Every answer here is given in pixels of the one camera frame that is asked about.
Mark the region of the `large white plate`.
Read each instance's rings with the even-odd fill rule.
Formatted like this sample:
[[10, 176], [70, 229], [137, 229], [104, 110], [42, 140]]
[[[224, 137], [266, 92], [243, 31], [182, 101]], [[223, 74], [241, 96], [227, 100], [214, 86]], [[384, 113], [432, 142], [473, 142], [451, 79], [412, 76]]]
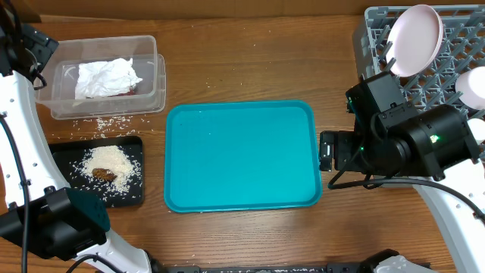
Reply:
[[390, 30], [386, 61], [396, 60], [390, 71], [410, 77], [425, 70], [435, 59], [443, 39], [443, 22], [429, 5], [415, 5], [402, 13]]

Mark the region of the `small white saucer bowl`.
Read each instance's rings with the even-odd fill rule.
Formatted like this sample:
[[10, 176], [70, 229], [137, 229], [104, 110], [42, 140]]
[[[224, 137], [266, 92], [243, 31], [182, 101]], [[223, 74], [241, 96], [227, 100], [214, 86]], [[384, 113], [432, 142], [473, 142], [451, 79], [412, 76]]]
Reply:
[[476, 67], [461, 74], [455, 82], [455, 91], [461, 92], [459, 99], [469, 108], [484, 109], [485, 67]]

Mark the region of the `white cup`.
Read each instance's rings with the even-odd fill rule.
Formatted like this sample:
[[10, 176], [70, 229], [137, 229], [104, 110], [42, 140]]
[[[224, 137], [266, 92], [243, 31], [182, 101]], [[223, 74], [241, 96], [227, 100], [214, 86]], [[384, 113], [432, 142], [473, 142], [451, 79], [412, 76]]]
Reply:
[[479, 118], [471, 118], [468, 120], [468, 126], [477, 145], [480, 145], [485, 140], [485, 121]]

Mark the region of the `red snack wrapper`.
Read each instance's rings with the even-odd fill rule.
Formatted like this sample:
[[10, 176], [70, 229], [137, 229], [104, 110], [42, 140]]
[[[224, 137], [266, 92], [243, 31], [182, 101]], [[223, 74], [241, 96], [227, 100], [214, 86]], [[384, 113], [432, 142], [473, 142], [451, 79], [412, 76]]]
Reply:
[[121, 93], [97, 93], [93, 95], [86, 96], [87, 99], [98, 99], [98, 98], [111, 98], [111, 97], [119, 97], [119, 96], [132, 96], [135, 94], [134, 89], [126, 89], [123, 90]]

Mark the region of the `pile of white rice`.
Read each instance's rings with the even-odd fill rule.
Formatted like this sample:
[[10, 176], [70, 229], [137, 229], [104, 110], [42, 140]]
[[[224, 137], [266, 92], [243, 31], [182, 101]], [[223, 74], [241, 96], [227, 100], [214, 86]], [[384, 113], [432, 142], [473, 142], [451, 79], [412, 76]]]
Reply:
[[[140, 185], [142, 166], [133, 156], [125, 153], [120, 146], [101, 146], [87, 149], [81, 159], [70, 162], [69, 176], [84, 179], [83, 187], [87, 190], [107, 192], [114, 196], [126, 196], [131, 190], [131, 183]], [[92, 176], [94, 168], [109, 169], [117, 175], [113, 182], [96, 179]]]

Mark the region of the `white napkin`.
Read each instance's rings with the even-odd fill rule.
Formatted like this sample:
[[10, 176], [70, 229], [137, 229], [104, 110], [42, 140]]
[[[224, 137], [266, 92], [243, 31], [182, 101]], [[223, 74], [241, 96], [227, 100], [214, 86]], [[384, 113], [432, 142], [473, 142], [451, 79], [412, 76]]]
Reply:
[[86, 99], [86, 96], [97, 93], [121, 93], [126, 89], [135, 89], [143, 81], [133, 69], [132, 58], [82, 63], [79, 64], [78, 74], [75, 99]]

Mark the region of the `brown food scrap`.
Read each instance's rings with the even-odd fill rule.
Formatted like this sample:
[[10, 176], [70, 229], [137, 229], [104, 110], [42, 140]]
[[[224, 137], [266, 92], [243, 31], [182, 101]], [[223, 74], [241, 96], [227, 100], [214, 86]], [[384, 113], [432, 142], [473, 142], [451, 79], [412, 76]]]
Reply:
[[117, 178], [115, 173], [105, 168], [94, 168], [92, 170], [92, 176], [96, 179], [107, 182], [113, 182]]

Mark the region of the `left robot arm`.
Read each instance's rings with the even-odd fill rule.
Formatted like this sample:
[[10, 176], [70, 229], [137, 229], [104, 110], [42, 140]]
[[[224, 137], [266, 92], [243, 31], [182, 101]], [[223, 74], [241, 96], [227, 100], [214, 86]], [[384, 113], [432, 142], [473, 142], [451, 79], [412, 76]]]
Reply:
[[28, 255], [86, 262], [100, 272], [163, 272], [161, 263], [111, 229], [103, 201], [61, 174], [39, 122], [34, 93], [58, 42], [23, 24], [10, 1], [1, 3], [1, 169], [7, 212], [2, 238]]

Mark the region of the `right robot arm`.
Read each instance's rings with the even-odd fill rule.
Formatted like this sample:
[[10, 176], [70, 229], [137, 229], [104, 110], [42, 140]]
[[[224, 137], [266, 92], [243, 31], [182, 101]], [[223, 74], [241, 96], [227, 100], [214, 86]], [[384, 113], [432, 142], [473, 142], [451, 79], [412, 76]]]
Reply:
[[484, 164], [478, 130], [451, 105], [419, 111], [392, 75], [361, 79], [346, 92], [351, 131], [324, 131], [319, 168], [332, 190], [347, 171], [372, 190], [409, 185], [427, 204], [459, 272], [484, 270]]

